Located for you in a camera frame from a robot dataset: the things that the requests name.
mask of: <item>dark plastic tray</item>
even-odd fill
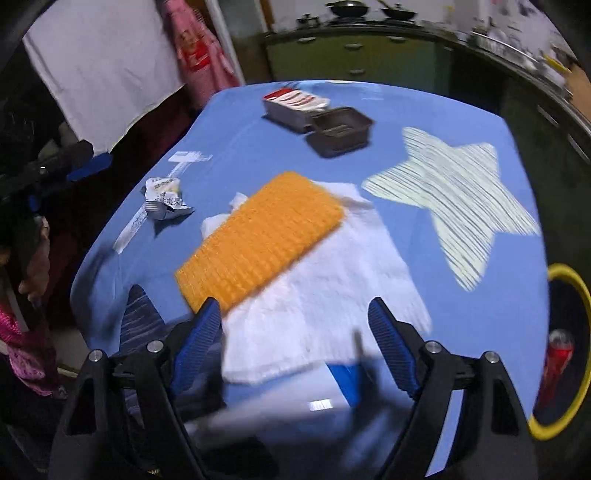
[[[310,123],[314,133],[308,135],[306,141],[322,157],[335,157],[365,147],[374,121],[344,106],[317,113],[310,118]]]

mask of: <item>red and white packaging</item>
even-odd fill
[[[265,95],[263,104],[267,117],[299,133],[310,127],[310,117],[330,105],[328,98],[293,88],[281,88]]]
[[[556,395],[558,381],[569,365],[573,352],[574,337],[570,332],[564,329],[550,332],[544,360],[544,373],[538,391],[537,407],[544,407]]]

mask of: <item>green cabinet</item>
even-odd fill
[[[276,80],[360,80],[437,93],[445,93],[440,89],[447,84],[440,77],[449,75],[449,52],[442,51],[427,40],[369,34],[311,36],[267,45]]]
[[[571,118],[545,95],[506,82],[501,115],[517,143],[538,207],[548,264],[565,263],[591,284],[591,166]]]

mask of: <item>table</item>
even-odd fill
[[[375,121],[367,148],[338,158],[320,158],[302,135],[262,118],[261,97],[278,84],[218,93],[187,135],[129,194],[88,252],[72,287],[71,302],[90,348],[108,354],[119,346],[119,328],[129,288],[141,285],[163,319],[189,318],[173,272],[200,245],[204,218],[228,211],[236,192],[252,195],[275,175],[296,171],[312,180],[355,183],[408,160],[402,138],[412,127],[451,147],[486,142],[496,150],[499,178],[532,218],[535,201],[511,133],[491,113],[425,92],[371,83],[300,82],[300,88],[352,106]],[[159,229],[144,223],[120,253],[113,244],[142,207],[145,179],[166,176],[176,151],[199,151],[207,161],[183,164],[183,199],[195,212]],[[497,351],[509,372],[526,416],[531,414],[543,367],[548,328],[548,287],[540,235],[496,232],[482,278],[466,288],[446,260],[429,209],[372,195],[433,321],[431,337],[450,352],[479,357]],[[327,415],[261,435],[280,460],[282,478],[372,478],[404,426],[412,402],[395,386],[383,361],[375,362],[375,401],[351,418]],[[260,387],[228,385],[229,405]],[[446,425],[431,464],[441,469],[453,440],[461,394],[454,392]]]

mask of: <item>white towel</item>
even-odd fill
[[[25,48],[76,136],[110,151],[182,87],[154,1],[57,0]]]
[[[256,383],[317,362],[351,364],[381,356],[367,310],[382,297],[392,314],[421,333],[431,319],[407,265],[373,204],[350,183],[321,183],[345,208],[341,226],[222,322],[225,380]],[[230,203],[238,208],[246,196]],[[207,218],[209,236],[228,214]]]

